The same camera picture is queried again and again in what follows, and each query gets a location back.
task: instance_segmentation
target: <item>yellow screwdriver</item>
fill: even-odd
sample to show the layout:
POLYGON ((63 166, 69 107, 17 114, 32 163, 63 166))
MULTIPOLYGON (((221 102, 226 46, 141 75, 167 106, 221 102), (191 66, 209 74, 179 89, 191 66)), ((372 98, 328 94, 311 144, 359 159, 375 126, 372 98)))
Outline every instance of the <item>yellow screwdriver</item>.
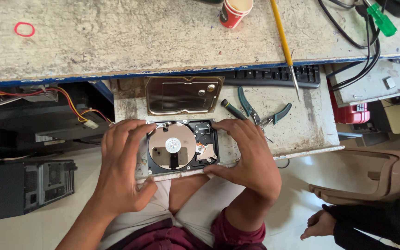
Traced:
POLYGON ((286 42, 285 32, 283 31, 281 15, 279 14, 279 10, 277 9, 277 4, 275 0, 271 0, 272 12, 274 13, 275 23, 277 24, 277 30, 279 30, 279 36, 281 37, 282 47, 284 49, 286 63, 288 63, 289 70, 292 75, 292 82, 294 83, 294 88, 296 89, 297 98, 299 101, 302 101, 299 95, 299 85, 297 84, 296 72, 294 72, 294 68, 292 66, 291 54, 289 52, 288 43, 286 42))

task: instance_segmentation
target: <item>green screwdriver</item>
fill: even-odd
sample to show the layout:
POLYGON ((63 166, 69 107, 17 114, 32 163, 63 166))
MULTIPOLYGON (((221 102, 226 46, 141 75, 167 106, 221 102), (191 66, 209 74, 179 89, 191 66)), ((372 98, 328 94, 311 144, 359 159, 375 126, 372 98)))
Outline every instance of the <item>green screwdriver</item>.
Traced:
POLYGON ((397 28, 393 25, 392 21, 388 18, 387 15, 384 15, 378 3, 371 5, 368 0, 365 0, 368 4, 367 12, 368 14, 372 15, 374 18, 374 22, 376 23, 377 27, 381 29, 382 33, 386 37, 391 37, 392 35, 396 34, 397 28))

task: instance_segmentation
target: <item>green-handled pliers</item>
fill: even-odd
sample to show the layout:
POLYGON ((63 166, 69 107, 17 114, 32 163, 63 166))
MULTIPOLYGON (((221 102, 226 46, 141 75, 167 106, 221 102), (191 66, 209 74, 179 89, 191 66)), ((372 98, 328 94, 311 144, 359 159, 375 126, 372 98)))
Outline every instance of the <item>green-handled pliers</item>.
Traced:
POLYGON ((257 112, 253 109, 251 104, 249 104, 248 100, 246 99, 245 93, 243 92, 243 88, 239 87, 237 89, 237 92, 238 92, 240 103, 242 104, 243 109, 246 112, 246 115, 252 116, 256 125, 259 126, 261 129, 265 129, 265 127, 268 126, 270 122, 273 122, 273 124, 276 124, 278 121, 280 121, 280 119, 282 119, 283 117, 285 117, 288 114, 289 110, 292 107, 292 104, 288 103, 288 104, 286 104, 286 106, 283 108, 282 111, 275 113, 274 115, 268 116, 265 119, 261 120, 260 116, 257 114, 257 112))

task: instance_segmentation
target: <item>black keyboard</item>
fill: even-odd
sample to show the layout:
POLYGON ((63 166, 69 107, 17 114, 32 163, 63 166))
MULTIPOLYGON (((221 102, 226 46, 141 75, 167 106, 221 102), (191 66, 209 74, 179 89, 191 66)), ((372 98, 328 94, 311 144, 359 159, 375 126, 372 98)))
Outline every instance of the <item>black keyboard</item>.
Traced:
MULTIPOLYGON (((319 88, 319 65, 294 67, 299 88, 319 88)), ((243 69, 221 72, 189 74, 185 76, 225 77, 224 85, 294 87, 289 67, 269 69, 243 69)))

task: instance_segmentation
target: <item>paper cup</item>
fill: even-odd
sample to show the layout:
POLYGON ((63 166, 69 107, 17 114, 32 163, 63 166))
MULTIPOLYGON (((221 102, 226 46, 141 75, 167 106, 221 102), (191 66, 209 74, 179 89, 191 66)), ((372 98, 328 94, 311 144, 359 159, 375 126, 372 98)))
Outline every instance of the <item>paper cup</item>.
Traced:
POLYGON ((227 28, 235 28, 253 8, 253 0, 225 0, 220 23, 227 28))

